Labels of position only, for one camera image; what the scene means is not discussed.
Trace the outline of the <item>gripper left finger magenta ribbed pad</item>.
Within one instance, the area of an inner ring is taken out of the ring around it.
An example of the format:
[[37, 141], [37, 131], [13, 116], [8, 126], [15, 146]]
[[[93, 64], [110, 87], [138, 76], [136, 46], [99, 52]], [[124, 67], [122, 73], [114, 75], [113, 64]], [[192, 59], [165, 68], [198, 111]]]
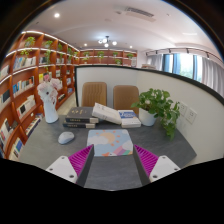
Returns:
[[85, 185], [94, 157], [94, 146], [89, 145], [71, 156], [60, 156], [47, 171], [81, 187]]

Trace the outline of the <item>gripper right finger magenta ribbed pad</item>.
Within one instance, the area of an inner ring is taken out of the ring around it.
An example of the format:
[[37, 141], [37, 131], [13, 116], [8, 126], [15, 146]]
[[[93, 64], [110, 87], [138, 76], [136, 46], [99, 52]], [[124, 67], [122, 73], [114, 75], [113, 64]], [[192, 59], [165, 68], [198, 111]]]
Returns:
[[180, 170], [167, 156], [157, 156], [138, 145], [133, 148], [133, 156], [143, 186]]

